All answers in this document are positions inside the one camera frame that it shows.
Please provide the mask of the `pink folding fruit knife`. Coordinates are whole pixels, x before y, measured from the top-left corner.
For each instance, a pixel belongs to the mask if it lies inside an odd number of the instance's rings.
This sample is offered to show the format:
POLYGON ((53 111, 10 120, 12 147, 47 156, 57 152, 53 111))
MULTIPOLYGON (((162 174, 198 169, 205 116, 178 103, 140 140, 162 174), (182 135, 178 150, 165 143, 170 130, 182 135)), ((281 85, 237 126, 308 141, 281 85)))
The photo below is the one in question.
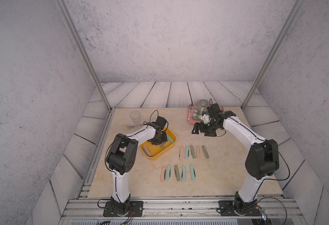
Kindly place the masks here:
POLYGON ((183 160, 184 159, 184 147, 183 146, 180 146, 180 149, 179 149, 179 159, 180 160, 183 160))

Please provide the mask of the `teal folding fruit knife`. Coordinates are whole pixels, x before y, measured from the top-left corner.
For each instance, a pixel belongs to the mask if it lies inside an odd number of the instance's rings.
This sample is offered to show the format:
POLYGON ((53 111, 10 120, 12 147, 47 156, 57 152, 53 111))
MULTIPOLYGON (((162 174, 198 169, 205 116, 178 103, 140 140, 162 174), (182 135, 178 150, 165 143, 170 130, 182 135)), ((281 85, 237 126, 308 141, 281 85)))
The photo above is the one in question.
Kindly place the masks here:
POLYGON ((169 181, 171 178, 171 165, 167 165, 166 171, 165 171, 165 180, 169 181))

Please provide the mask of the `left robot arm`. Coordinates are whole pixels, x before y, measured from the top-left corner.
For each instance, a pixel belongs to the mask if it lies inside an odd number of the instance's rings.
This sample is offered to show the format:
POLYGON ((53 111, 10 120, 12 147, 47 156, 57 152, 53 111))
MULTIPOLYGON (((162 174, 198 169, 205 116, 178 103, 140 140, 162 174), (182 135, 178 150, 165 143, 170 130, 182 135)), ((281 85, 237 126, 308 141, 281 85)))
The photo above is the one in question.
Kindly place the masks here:
POLYGON ((169 143, 167 129, 168 122, 163 125, 150 122, 130 134, 117 134, 110 145, 105 159, 107 169, 113 175, 110 204, 120 214, 125 214, 129 210, 129 171, 134 166, 138 147, 146 144, 151 156, 157 156, 169 143))

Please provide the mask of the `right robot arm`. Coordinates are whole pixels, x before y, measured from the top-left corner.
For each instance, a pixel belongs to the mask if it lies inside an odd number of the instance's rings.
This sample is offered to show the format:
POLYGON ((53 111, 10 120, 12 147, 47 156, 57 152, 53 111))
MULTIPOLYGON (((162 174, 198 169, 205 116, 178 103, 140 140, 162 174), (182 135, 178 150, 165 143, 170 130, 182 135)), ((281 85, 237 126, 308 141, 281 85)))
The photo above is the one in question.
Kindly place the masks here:
POLYGON ((233 202, 235 213, 244 216, 257 205, 257 194, 264 182, 279 169, 278 144, 256 134, 232 111, 205 114, 203 122, 194 124, 192 134, 216 137, 218 129, 229 131, 248 149, 245 161, 248 174, 233 202))

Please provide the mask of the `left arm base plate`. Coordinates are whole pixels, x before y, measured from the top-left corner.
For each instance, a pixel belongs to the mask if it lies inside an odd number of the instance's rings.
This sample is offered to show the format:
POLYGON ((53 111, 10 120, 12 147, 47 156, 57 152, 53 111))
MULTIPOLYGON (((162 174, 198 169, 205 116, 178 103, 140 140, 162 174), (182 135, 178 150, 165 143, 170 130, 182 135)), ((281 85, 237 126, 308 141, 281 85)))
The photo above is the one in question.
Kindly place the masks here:
POLYGON ((119 203, 117 201, 108 201, 105 204, 104 217, 133 216, 141 217, 143 214, 143 201, 126 201, 119 203))

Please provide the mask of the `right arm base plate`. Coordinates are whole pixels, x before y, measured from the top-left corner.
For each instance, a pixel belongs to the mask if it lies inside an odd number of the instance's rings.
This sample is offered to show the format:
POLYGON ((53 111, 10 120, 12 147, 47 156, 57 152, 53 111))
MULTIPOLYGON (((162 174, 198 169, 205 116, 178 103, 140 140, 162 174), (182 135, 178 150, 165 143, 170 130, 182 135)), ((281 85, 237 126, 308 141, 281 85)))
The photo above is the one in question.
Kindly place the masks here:
POLYGON ((219 201, 219 207, 217 213, 221 216, 247 216, 255 217, 260 216, 261 213, 255 208, 256 201, 252 202, 241 202, 237 200, 233 201, 219 201))

